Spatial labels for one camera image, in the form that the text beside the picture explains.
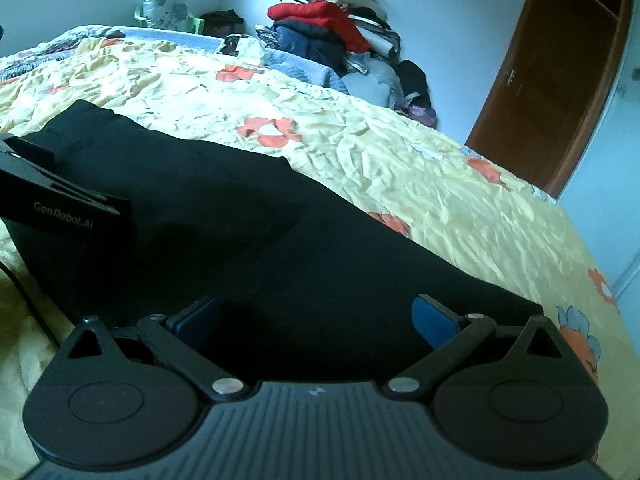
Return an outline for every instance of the black clothing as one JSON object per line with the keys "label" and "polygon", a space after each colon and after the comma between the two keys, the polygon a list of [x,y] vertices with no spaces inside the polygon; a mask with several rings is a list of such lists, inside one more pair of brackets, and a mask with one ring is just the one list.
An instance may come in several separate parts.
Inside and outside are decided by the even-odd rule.
{"label": "black clothing", "polygon": [[273,28],[280,50],[327,66],[340,77],[346,75],[344,56],[347,48],[342,38],[333,31],[297,20],[281,20],[274,23]]}
{"label": "black clothing", "polygon": [[402,92],[405,96],[416,92],[419,94],[418,97],[412,99],[411,104],[422,108],[431,108],[427,76],[424,75],[422,69],[413,61],[404,60],[394,67],[394,70],[400,78]]}
{"label": "black clothing", "polygon": [[177,139],[84,101],[25,139],[55,152],[59,176],[132,203],[138,239],[118,262],[120,280],[103,287],[108,294],[96,293],[101,276],[75,239],[7,222],[29,270],[69,319],[95,314],[127,326],[217,296],[227,303],[204,354],[244,380],[388,379],[430,351],[412,326],[420,293],[502,324],[542,314],[284,158]]}
{"label": "black clothing", "polygon": [[361,18],[367,18],[372,22],[376,22],[380,27],[385,30],[391,30],[391,25],[389,25],[385,20],[381,20],[376,11],[373,9],[369,9],[369,7],[355,7],[349,11],[349,14],[354,14],[355,16],[360,16]]}
{"label": "black clothing", "polygon": [[244,18],[238,16],[233,9],[206,12],[201,19],[204,20],[202,28],[204,36],[226,38],[230,34],[245,33]]}

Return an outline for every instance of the wooden door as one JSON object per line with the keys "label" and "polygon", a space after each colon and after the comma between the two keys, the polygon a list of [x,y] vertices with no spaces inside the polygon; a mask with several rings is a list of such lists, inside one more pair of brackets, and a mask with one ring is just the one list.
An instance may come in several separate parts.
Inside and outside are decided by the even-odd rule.
{"label": "wooden door", "polygon": [[551,189],[609,59],[618,18],[597,0],[526,0],[467,145]]}

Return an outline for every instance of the silver screw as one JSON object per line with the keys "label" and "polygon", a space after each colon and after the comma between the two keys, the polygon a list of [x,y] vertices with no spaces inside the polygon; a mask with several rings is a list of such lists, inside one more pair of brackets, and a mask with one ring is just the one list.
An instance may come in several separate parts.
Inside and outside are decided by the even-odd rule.
{"label": "silver screw", "polygon": [[420,383],[412,377],[396,377],[391,379],[387,385],[396,394],[412,394],[420,388]]}
{"label": "silver screw", "polygon": [[236,394],[244,388],[244,383],[240,379],[225,377],[218,379],[212,385],[213,391],[220,395]]}

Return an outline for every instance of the yellow floral bedspread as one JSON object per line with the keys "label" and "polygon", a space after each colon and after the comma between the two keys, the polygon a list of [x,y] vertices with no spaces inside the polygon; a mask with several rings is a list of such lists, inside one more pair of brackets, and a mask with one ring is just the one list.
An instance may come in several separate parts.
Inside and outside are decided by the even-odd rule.
{"label": "yellow floral bedspread", "polygon": [[[598,465],[617,479],[640,476],[640,358],[606,280],[544,193],[391,110],[167,42],[84,40],[74,57],[1,83],[0,131],[37,131],[78,99],[181,139],[286,156],[465,272],[542,304],[607,399]],[[55,332],[67,334],[72,327],[38,290],[3,224],[0,260]],[[36,463],[21,409],[51,357],[0,273],[0,479]]]}

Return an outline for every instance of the pillow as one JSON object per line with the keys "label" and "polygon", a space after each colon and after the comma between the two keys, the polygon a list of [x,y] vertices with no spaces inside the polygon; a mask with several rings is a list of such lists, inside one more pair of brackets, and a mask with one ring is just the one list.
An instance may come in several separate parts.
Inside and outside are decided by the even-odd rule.
{"label": "pillow", "polygon": [[191,32],[187,0],[145,0],[142,8],[147,27]]}

